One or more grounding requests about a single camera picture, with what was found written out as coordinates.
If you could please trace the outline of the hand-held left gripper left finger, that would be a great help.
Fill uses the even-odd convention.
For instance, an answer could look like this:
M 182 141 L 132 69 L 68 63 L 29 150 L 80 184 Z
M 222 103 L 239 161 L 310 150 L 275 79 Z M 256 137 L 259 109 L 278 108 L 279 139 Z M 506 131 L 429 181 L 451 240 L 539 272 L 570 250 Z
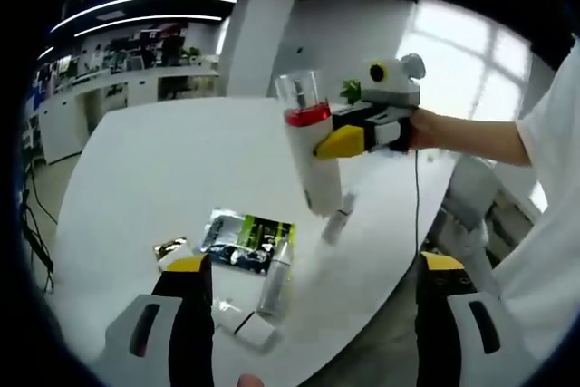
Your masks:
M 106 386 L 212 386 L 214 321 L 208 256 L 183 257 L 105 332 Z

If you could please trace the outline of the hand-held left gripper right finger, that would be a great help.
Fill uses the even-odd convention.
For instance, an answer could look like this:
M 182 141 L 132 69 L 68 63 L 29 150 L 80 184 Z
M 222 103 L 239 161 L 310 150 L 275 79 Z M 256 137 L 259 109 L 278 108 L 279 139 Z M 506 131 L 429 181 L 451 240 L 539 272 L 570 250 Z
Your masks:
M 464 266 L 451 256 L 427 251 L 418 256 L 415 332 L 418 386 L 460 386 L 463 363 L 455 317 L 448 298 L 477 288 Z

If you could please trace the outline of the person's right hand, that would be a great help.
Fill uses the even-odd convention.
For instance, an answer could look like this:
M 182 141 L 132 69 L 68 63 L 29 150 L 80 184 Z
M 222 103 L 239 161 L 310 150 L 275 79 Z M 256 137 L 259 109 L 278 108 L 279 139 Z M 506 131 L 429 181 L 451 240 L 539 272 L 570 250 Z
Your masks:
M 439 115 L 421 108 L 411 117 L 410 148 L 414 150 L 435 149 L 439 146 L 437 126 Z

